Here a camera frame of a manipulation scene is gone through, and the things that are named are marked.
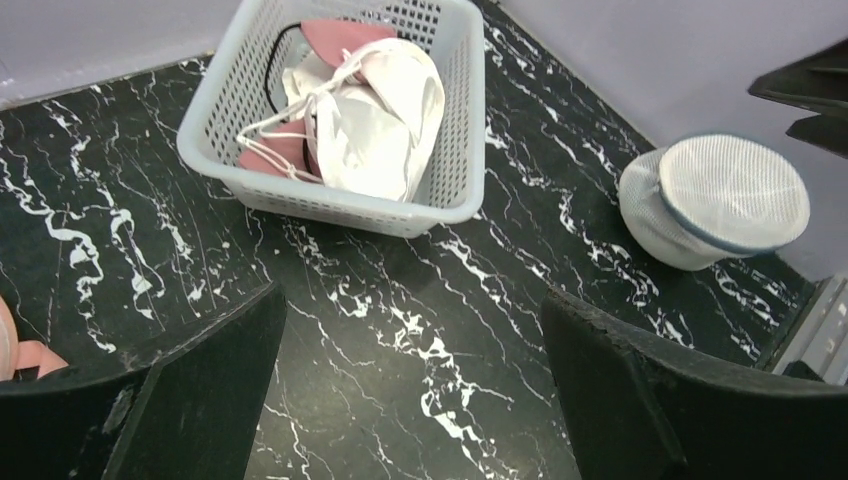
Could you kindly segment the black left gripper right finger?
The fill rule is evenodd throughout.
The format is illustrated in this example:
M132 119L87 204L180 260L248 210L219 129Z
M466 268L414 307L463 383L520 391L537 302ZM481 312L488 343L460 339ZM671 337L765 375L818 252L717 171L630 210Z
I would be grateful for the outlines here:
M843 479L847 390L744 367L551 289L540 320L584 479Z

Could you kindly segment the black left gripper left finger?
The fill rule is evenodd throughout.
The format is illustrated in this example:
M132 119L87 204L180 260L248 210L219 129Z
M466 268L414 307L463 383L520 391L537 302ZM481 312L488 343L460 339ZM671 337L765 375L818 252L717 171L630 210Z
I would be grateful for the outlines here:
M287 315L271 283L205 320L1 385L5 479L241 479Z

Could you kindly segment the white mesh laundry bag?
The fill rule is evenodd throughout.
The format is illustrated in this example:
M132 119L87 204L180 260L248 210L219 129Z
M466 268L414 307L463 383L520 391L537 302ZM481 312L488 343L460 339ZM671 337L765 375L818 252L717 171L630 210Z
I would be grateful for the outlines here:
M618 182L619 210L636 242L684 271L774 252L806 230L805 183L777 151L714 133L631 161Z

